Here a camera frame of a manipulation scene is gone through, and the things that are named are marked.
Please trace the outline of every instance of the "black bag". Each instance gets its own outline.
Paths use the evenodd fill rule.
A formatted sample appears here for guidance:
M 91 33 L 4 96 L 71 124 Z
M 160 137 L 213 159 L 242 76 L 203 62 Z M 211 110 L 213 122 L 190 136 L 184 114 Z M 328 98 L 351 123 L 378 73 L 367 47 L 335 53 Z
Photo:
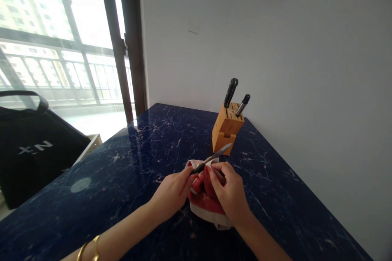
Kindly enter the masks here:
M 48 109 L 31 91 L 5 96 L 38 96 L 36 110 L 0 107 L 0 188 L 10 209 L 23 204 L 70 168 L 90 139 Z

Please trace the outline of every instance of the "countertop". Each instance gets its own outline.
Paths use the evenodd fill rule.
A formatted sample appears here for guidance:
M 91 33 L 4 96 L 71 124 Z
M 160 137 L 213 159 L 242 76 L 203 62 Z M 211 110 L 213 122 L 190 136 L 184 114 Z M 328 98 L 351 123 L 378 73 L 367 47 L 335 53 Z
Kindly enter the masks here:
M 155 104 L 0 222 L 1 260 L 59 260 L 145 204 L 163 178 L 212 155 L 217 113 Z M 230 162 L 252 212 L 294 261 L 371 260 L 245 118 Z M 184 207 L 123 260 L 255 260 L 235 229 Z

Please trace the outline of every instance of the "light switch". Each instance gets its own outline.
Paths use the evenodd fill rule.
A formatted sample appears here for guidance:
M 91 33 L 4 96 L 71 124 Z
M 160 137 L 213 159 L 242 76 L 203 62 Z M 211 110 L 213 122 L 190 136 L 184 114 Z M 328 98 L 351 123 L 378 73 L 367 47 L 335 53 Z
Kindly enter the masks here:
M 195 34 L 199 34 L 199 29 L 200 29 L 199 18 L 196 17 L 196 16 L 191 16 L 191 19 L 189 20 L 189 28 L 188 28 L 188 30 L 190 32 L 195 33 Z

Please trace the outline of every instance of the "hand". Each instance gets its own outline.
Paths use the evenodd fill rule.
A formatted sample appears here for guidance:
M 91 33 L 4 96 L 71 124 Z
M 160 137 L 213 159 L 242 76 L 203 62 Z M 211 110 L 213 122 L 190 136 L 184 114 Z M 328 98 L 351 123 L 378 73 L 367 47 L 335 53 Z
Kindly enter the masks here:
M 222 186 L 216 173 L 207 168 L 218 200 L 227 217 L 236 227 L 252 215 L 246 201 L 242 178 L 228 162 L 213 163 L 211 167 L 225 175 L 227 183 Z
M 160 223 L 172 217 L 185 204 L 189 189 L 197 176 L 189 176 L 192 170 L 193 167 L 188 166 L 180 173 L 166 176 L 147 203 Z

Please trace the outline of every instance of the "dish towel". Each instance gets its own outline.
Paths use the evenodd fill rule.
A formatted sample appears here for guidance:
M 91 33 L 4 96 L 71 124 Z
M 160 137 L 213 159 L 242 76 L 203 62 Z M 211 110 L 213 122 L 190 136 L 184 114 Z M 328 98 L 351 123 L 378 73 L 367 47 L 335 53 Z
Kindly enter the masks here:
M 192 187 L 188 193 L 188 199 L 191 211 L 196 216 L 213 223 L 217 230 L 228 230 L 233 225 L 219 203 L 207 171 L 207 166 L 211 168 L 211 163 L 217 162 L 219 162 L 219 158 L 215 158 L 205 164 L 204 170 L 198 174 L 198 177 L 196 177 L 192 183 Z M 189 160 L 186 166 L 196 168 L 202 163 L 202 160 Z M 215 171 L 219 181 L 224 186 L 226 184 L 226 179 L 217 170 L 212 170 Z

